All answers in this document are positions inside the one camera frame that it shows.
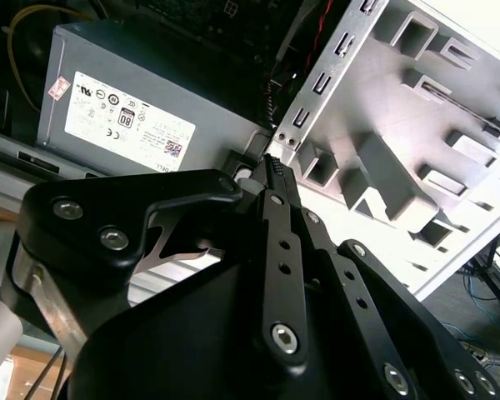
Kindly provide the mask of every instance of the white label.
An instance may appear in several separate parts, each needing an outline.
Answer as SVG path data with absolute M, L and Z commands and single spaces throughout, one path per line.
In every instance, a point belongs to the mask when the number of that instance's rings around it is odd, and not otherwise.
M 58 102 L 61 96 L 65 94 L 69 86 L 70 82 L 67 79 L 59 77 L 52 87 L 50 87 L 48 94 L 52 96 L 56 102 Z
M 65 132 L 135 163 L 177 171 L 196 126 L 76 72 Z

